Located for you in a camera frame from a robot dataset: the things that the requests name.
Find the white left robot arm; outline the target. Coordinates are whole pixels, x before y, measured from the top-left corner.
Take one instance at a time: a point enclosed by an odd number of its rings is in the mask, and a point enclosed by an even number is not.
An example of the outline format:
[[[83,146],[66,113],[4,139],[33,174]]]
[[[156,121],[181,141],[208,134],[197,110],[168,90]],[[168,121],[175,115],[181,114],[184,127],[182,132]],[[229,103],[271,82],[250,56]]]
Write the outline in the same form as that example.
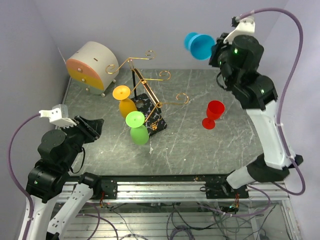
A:
[[[62,240],[67,227],[91,198],[102,193],[99,176],[86,172],[78,178],[71,197],[52,216],[52,211],[69,179],[69,171],[84,144],[98,140],[102,133],[103,119],[87,120],[75,116],[73,126],[46,132],[38,146],[40,160],[28,175],[26,192],[30,206],[26,207],[20,240]]]

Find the blue plastic wine glass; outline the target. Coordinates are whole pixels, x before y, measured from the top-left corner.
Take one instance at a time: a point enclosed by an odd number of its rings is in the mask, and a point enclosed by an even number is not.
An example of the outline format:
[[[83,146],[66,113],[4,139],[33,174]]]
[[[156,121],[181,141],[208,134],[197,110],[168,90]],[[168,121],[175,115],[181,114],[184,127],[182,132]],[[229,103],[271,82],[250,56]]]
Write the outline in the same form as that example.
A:
[[[190,32],[184,38],[184,47],[190,54],[200,61],[207,60],[211,57],[212,46],[216,44],[216,41],[207,34],[199,34],[196,32]]]

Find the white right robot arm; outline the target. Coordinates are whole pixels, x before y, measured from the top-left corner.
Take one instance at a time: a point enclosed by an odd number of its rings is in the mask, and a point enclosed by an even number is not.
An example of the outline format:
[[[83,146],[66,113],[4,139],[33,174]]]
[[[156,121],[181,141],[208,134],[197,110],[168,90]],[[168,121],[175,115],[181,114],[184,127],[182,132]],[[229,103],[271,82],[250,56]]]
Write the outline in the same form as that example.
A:
[[[303,157],[285,145],[276,116],[276,87],[268,76],[257,71],[264,47],[250,35],[238,35],[233,41],[227,40],[227,36],[224,32],[216,39],[209,65],[219,68],[223,78],[219,86],[239,101],[255,127],[263,150],[254,161],[230,172],[221,184],[221,194],[231,198],[238,188],[253,182],[283,181],[290,169],[303,162]]]

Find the red plastic wine glass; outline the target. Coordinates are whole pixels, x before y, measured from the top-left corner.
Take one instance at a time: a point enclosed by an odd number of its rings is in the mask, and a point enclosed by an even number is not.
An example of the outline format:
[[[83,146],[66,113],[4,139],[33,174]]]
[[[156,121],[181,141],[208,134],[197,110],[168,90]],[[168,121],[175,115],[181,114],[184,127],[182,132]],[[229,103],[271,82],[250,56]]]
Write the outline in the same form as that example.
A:
[[[216,126],[218,120],[225,111],[225,105],[218,101],[212,100],[208,103],[206,109],[206,118],[202,120],[202,126],[207,130],[212,130]]]

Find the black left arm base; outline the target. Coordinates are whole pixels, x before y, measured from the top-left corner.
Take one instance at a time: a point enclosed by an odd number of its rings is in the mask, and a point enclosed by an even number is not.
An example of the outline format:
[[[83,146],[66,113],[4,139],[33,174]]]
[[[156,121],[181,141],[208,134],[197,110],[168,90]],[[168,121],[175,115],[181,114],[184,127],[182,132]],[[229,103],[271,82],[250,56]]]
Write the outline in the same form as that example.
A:
[[[92,200],[115,200],[117,198],[118,184],[111,178],[87,173],[80,182],[93,190]]]

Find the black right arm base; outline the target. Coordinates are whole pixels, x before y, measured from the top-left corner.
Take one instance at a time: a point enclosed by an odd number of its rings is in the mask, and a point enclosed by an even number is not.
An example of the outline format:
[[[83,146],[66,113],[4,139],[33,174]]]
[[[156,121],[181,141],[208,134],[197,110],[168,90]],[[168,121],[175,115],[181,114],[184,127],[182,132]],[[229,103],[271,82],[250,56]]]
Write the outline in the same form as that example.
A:
[[[249,197],[246,185],[233,189],[227,182],[227,174],[205,175],[205,184],[200,191],[206,194],[207,199],[247,199]]]

